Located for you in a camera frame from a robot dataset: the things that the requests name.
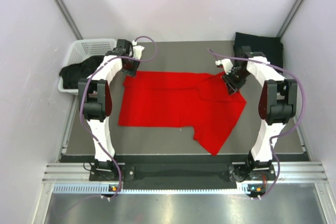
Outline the red t shirt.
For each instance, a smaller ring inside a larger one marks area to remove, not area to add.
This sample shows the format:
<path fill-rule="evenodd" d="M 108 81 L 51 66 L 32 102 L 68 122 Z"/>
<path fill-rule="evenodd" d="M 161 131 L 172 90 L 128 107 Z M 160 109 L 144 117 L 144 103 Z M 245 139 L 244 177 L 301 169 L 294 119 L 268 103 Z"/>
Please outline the red t shirt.
<path fill-rule="evenodd" d="M 228 93 L 221 73 L 139 71 L 123 86 L 120 126 L 192 127 L 193 139 L 213 156 L 246 105 L 239 92 Z"/>

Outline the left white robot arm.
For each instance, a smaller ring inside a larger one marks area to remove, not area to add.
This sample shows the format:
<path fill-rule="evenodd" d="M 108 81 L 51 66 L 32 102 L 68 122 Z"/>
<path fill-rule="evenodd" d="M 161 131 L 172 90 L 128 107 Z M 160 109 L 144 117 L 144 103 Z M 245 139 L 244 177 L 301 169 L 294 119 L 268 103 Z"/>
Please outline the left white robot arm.
<path fill-rule="evenodd" d="M 78 81 L 80 119 L 88 123 L 95 145 L 90 180 L 109 181 L 119 177 L 119 168 L 113 161 L 115 150 L 109 130 L 112 112 L 109 85 L 119 71 L 135 76 L 142 50 L 143 47 L 138 47 L 136 41 L 119 39 L 93 74 Z"/>

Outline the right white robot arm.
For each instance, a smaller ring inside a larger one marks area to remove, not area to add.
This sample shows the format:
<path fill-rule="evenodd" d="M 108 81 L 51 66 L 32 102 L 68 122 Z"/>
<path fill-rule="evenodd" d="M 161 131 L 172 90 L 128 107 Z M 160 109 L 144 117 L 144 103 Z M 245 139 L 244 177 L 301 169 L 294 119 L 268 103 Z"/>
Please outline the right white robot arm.
<path fill-rule="evenodd" d="M 239 49 L 238 57 L 215 62 L 224 69 L 222 80 L 229 95 L 237 94 L 246 83 L 248 76 L 253 76 L 262 87 L 258 103 L 261 125 L 256 143 L 249 151 L 244 167 L 233 166 L 232 179 L 261 179 L 271 171 L 273 150 L 277 139 L 297 111 L 298 83 L 287 79 L 276 71 L 262 52 L 252 52 L 249 46 Z"/>

